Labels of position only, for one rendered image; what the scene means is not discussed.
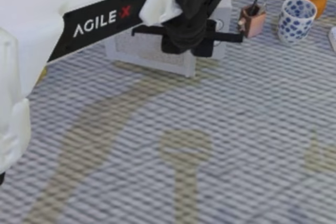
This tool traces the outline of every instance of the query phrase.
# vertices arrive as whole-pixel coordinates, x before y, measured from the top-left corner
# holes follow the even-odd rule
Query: cup
[[[279,39],[293,45],[304,40],[317,14],[316,5],[309,0],[286,0],[278,24]]]

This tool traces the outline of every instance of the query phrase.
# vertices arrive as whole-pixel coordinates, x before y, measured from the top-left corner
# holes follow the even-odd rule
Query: robotic arm
[[[30,140],[29,101],[48,61],[133,28],[160,34],[167,53],[194,50],[204,42],[241,42],[217,34],[209,16],[221,0],[0,0],[0,184]],[[163,27],[148,27],[162,24]],[[178,40],[174,34],[183,34]],[[209,57],[211,50],[206,50]]]

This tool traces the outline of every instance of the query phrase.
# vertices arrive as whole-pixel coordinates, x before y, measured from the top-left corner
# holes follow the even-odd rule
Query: agile-x logo
[[[122,19],[129,17],[130,10],[131,10],[130,5],[124,6],[121,8],[120,12],[117,12],[117,10],[112,10],[107,15],[103,14],[87,20],[84,24],[78,24],[75,33],[73,34],[73,38],[76,38],[79,35],[84,35],[93,30],[115,23],[117,21],[117,14]]]

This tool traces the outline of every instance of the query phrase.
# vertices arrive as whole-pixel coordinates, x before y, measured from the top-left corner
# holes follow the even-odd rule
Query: gray and white tablecloth
[[[51,65],[0,223],[335,224],[336,2],[291,48],[281,4],[194,79],[110,63],[102,43]]]

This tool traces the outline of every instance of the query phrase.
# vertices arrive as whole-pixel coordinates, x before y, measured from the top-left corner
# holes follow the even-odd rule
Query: white robotic arm
[[[69,54],[142,20],[152,25],[182,12],[174,0],[137,1],[0,0],[0,174],[16,163],[28,146],[26,97],[50,56]],[[76,39],[74,48],[64,49],[69,49],[65,45],[69,40]]]

